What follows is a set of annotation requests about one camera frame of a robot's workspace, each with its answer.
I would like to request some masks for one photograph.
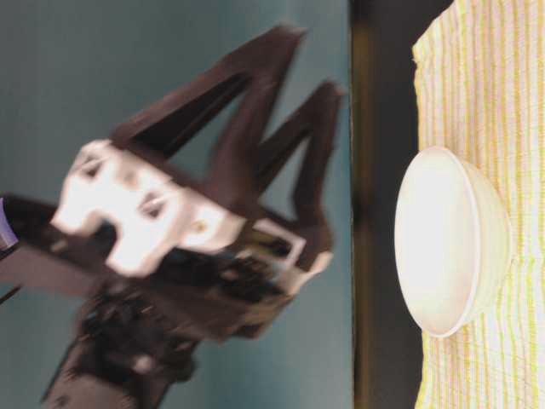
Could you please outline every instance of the bowl rim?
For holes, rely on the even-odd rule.
[[[433,146],[433,147],[427,147],[425,149],[422,149],[412,159],[412,161],[409,164],[409,168],[415,163],[416,160],[418,160],[425,153],[441,153],[442,155],[449,158],[450,161],[455,165],[456,169],[462,174],[463,185],[465,187],[465,190],[468,192],[470,209],[471,209],[471,214],[472,214],[472,218],[473,218],[473,225],[474,225],[473,235],[474,235],[475,256],[474,256],[474,260],[473,260],[473,273],[472,273],[472,278],[471,278],[471,289],[470,289],[470,292],[469,292],[468,299],[464,304],[462,314],[460,314],[460,317],[457,319],[456,323],[448,331],[442,332],[442,333],[437,333],[437,332],[430,331],[430,330],[428,330],[426,328],[426,326],[422,325],[422,323],[412,313],[410,305],[407,302],[407,299],[405,298],[405,295],[404,295],[403,286],[401,285],[402,272],[400,271],[400,268],[397,266],[397,263],[396,263],[396,267],[397,267],[397,271],[398,271],[398,279],[399,279],[399,284],[400,284],[400,287],[401,287],[401,292],[402,292],[402,294],[404,296],[405,303],[407,305],[407,308],[410,311],[410,315],[412,316],[413,320],[418,324],[418,326],[420,326],[420,328],[423,331],[425,331],[427,334],[431,335],[432,337],[446,338],[446,337],[449,337],[449,336],[453,335],[454,333],[456,333],[462,326],[464,326],[466,324],[466,320],[467,320],[468,316],[471,314],[472,309],[473,309],[473,305],[475,303],[475,298],[477,296],[477,286],[479,284],[479,279],[480,279],[480,276],[481,276],[481,271],[480,270],[481,270],[481,258],[482,258],[482,248],[481,248],[482,247],[482,244],[481,244],[481,227],[482,227],[481,225],[482,225],[482,223],[481,223],[481,215],[480,215],[480,212],[479,212],[479,206],[478,206],[478,203],[477,203],[478,202],[477,196],[476,196],[476,193],[474,191],[473,184],[472,184],[471,179],[469,177],[468,171],[465,168],[462,160],[460,158],[458,158],[450,149],[448,149],[446,147]],[[397,218],[398,211],[399,211],[399,199],[398,199],[398,205],[396,206],[396,218]]]

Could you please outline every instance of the white bowl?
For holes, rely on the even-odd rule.
[[[443,147],[418,153],[395,216],[403,297],[416,323],[448,337],[485,311],[511,262],[511,227],[496,190]]]

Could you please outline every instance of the striped cloth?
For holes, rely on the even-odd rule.
[[[545,408],[545,0],[455,0],[414,49],[420,149],[480,168],[513,224],[493,305],[422,335],[417,408]]]

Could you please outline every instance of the blue object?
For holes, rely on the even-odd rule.
[[[17,236],[8,223],[3,211],[3,198],[0,198],[0,251],[6,251],[17,243]]]

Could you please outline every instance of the teal wall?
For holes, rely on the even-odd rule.
[[[324,78],[348,89],[347,4],[338,0],[0,1],[0,192],[56,201],[77,150],[279,22],[309,28],[271,129]],[[265,335],[204,343],[164,409],[353,405],[348,101],[326,204],[335,260]],[[221,118],[175,160],[201,170]],[[266,201],[289,212],[290,166]],[[72,336],[79,300],[23,291],[0,307],[0,407],[29,409]]]

